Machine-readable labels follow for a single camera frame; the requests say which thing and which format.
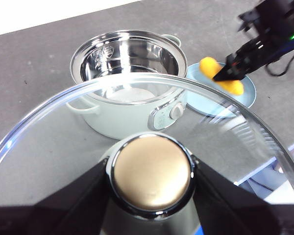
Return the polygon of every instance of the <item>pot handle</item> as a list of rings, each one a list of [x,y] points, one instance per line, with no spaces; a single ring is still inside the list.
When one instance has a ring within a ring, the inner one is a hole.
[[[87,108],[87,109],[77,109],[74,108],[71,104],[69,104],[68,102],[66,103],[66,106],[73,112],[76,114],[100,114],[100,106],[99,105],[95,105],[94,107],[91,108]]]
[[[181,47],[181,45],[182,45],[182,42],[178,37],[175,37],[175,36],[173,36],[171,34],[161,34],[161,36],[173,41],[175,44],[178,45],[178,47]]]

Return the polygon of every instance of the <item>lid knob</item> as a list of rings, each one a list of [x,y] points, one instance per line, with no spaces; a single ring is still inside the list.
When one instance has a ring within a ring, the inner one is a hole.
[[[118,194],[147,210],[173,206],[190,184],[191,168],[185,152],[161,136],[132,140],[120,151],[114,166]]]

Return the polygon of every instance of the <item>yellow object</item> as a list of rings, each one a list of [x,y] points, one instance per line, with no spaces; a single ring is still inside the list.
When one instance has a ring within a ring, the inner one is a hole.
[[[205,57],[199,62],[200,71],[208,78],[213,77],[222,69],[222,66],[212,57]],[[242,95],[244,85],[240,80],[215,82],[231,94]]]

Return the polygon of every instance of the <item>stainless steel pot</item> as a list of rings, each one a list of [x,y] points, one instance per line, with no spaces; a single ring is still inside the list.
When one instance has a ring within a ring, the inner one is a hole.
[[[158,72],[185,77],[187,61],[177,41],[172,35],[140,30],[105,33],[76,50],[71,60],[71,75],[76,84],[123,72]]]

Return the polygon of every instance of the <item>blue plate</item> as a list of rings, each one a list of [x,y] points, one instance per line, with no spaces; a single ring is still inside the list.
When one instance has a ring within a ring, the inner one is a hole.
[[[199,63],[193,64],[188,67],[186,78],[203,83],[207,86],[215,88],[216,90],[226,93],[227,95],[236,99],[238,102],[242,103],[248,108],[250,108],[256,100],[256,88],[254,83],[250,80],[248,76],[245,76],[245,78],[241,80],[244,85],[244,93],[242,95],[230,94],[222,87],[220,87],[217,83],[207,78],[200,72]],[[207,116],[221,118],[233,118],[236,116],[234,113],[225,109],[223,106],[217,104],[216,102],[193,92],[187,93],[187,104],[195,111]]]

